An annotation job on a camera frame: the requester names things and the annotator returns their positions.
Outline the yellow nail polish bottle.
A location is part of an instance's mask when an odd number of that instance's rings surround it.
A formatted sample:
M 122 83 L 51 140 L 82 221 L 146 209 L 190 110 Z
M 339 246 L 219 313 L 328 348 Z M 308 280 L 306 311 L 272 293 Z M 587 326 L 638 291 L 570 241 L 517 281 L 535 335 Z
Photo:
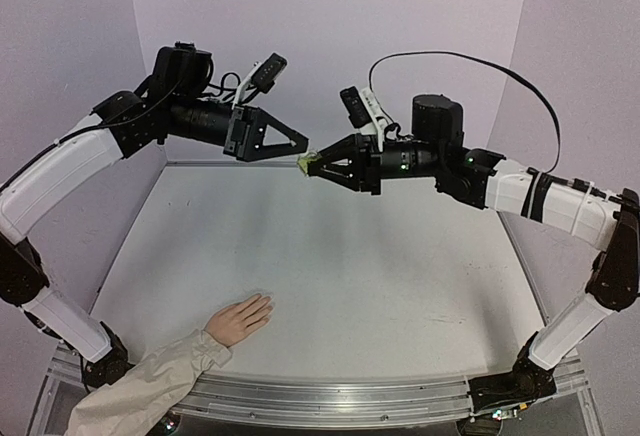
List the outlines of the yellow nail polish bottle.
M 319 159 L 320 155 L 318 152 L 309 151 L 298 156 L 296 165 L 305 176 L 309 176 L 310 165 L 314 162 L 317 162 Z

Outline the beige sleeved forearm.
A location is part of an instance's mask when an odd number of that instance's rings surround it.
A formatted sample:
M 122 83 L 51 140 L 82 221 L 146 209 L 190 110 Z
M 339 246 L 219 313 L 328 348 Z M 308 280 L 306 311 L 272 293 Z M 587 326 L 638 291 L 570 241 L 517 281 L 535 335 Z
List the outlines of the beige sleeved forearm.
M 145 435 L 193 388 L 199 376 L 231 360 L 232 352 L 203 330 L 149 355 L 115 383 L 82 399 L 67 435 Z

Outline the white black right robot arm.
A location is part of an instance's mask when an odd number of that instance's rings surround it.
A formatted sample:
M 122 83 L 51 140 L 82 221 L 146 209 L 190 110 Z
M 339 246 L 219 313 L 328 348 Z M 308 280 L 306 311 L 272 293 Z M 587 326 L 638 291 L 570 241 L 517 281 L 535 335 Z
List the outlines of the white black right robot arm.
M 561 230 L 598 252 L 582 292 L 524 344 L 504 373 L 468 383 L 474 415 L 500 413 L 550 397 L 554 370 L 605 318 L 639 296 L 639 196 L 603 191 L 486 149 L 463 145 L 463 108 L 443 95 L 412 101 L 411 132 L 388 138 L 393 125 L 370 91 L 342 94 L 355 133 L 299 157 L 310 177 L 378 195 L 389 179 L 432 178 L 435 189 L 481 210 L 518 215 Z

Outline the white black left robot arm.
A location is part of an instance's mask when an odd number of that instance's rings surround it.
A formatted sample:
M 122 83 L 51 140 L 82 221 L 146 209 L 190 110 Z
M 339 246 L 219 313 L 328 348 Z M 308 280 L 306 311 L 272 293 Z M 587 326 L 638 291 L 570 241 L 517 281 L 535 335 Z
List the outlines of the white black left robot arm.
M 58 209 L 86 202 L 86 187 L 99 174 L 170 137 L 219 147 L 242 163 L 304 152 L 307 138 L 255 103 L 286 66 L 285 57 L 272 54 L 245 75 L 217 76 L 212 53 L 186 42 L 164 46 L 137 88 L 98 103 L 2 184 L 1 298 L 78 355 L 86 388 L 131 389 L 129 352 L 49 274 L 33 230 Z

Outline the bare human hand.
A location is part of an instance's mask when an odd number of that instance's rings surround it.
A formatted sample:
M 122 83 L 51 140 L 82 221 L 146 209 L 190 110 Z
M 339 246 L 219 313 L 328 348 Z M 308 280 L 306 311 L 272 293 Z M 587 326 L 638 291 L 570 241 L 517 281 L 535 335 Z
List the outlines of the bare human hand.
M 272 299 L 255 294 L 215 313 L 204 331 L 218 343 L 230 348 L 266 326 L 272 311 Z

